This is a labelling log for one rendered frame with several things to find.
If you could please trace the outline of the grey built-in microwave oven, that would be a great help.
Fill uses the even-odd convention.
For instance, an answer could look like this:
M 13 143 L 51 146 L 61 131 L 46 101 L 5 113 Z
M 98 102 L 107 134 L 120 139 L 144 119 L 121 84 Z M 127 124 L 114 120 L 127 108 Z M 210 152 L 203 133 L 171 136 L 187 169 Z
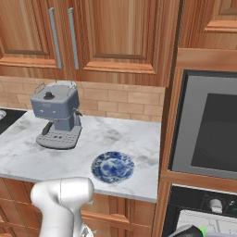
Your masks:
M 237 180 L 237 72 L 183 72 L 168 166 Z

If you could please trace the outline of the black built-in oven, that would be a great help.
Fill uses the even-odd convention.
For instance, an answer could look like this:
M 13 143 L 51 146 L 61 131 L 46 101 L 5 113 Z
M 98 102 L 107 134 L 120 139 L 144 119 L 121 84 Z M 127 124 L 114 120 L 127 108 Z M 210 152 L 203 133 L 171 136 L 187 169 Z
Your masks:
M 209 201 L 212 199 L 221 201 L 221 213 L 211 211 Z M 237 237 L 237 193 L 172 185 L 162 237 L 168 237 L 187 224 L 204 228 L 207 234 L 229 234 Z

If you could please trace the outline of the white oven knob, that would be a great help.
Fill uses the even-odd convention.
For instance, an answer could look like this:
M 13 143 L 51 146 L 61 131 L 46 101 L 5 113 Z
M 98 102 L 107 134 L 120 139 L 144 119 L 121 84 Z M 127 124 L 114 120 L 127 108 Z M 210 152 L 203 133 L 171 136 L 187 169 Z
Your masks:
M 222 203 L 218 199 L 212 199 L 209 201 L 209 206 L 212 212 L 221 213 L 222 212 Z

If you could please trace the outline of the blue and white patterned plate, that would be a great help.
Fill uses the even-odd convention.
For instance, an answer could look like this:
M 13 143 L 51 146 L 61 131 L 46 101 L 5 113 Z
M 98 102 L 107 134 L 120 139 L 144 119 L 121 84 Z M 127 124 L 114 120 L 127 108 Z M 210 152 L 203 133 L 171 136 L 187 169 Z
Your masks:
M 94 177 L 104 183 L 120 183 L 131 177 L 135 165 L 121 152 L 110 151 L 99 155 L 91 165 Z

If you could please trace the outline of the wooden tall appliance cabinet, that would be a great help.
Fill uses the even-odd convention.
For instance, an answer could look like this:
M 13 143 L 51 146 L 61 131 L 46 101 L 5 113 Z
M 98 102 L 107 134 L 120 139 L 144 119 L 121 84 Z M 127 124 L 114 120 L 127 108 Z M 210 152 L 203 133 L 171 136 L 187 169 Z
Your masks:
M 173 183 L 237 193 L 235 180 L 175 172 L 168 167 L 183 72 L 186 69 L 237 72 L 237 50 L 180 47 L 183 1 L 180 3 L 173 62 L 163 106 L 157 202 L 152 237 L 162 237 L 170 187 Z

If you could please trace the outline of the blue-grey espresso machine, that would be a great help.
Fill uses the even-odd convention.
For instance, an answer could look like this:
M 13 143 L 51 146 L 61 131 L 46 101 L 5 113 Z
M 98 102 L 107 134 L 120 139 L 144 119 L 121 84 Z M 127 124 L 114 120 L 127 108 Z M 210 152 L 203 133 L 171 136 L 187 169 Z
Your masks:
M 36 118 L 48 123 L 36 138 L 43 147 L 59 150 L 72 149 L 81 134 L 80 98 L 74 81 L 54 81 L 38 86 L 31 97 Z

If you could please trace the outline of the wooden base cupboard front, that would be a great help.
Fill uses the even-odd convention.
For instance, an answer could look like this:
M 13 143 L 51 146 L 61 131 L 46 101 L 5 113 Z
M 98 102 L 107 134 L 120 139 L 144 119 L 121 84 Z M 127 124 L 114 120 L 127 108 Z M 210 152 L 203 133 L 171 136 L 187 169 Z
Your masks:
M 31 203 L 32 182 L 0 178 L 0 237 L 38 237 L 42 214 Z
M 94 237 L 151 237 L 156 205 L 95 193 L 81 208 L 82 219 Z

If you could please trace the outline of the black hob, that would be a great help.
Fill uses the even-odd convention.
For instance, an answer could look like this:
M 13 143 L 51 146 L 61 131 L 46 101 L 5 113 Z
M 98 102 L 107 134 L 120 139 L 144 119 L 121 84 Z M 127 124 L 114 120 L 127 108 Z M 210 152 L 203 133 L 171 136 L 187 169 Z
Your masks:
M 9 108 L 3 108 L 3 111 L 6 112 L 6 115 L 0 119 L 0 134 L 6 131 L 26 113 L 26 110 L 15 110 Z

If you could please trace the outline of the wooden cupboard door above microwave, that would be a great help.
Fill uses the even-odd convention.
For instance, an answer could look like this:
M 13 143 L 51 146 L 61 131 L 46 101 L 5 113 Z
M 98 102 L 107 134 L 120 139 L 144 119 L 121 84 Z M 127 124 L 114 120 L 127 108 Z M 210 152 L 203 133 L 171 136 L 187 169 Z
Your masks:
M 180 47 L 237 50 L 237 0 L 184 0 Z

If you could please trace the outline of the wooden wall cupboard door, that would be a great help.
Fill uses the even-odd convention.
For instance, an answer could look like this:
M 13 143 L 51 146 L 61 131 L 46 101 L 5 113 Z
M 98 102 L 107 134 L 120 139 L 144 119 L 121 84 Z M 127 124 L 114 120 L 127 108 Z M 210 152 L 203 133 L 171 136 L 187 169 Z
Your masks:
M 55 9 L 63 68 L 57 67 L 48 9 Z M 0 0 L 0 76 L 67 77 L 67 47 L 61 0 Z
M 74 7 L 77 81 L 167 87 L 180 0 L 63 0 Z

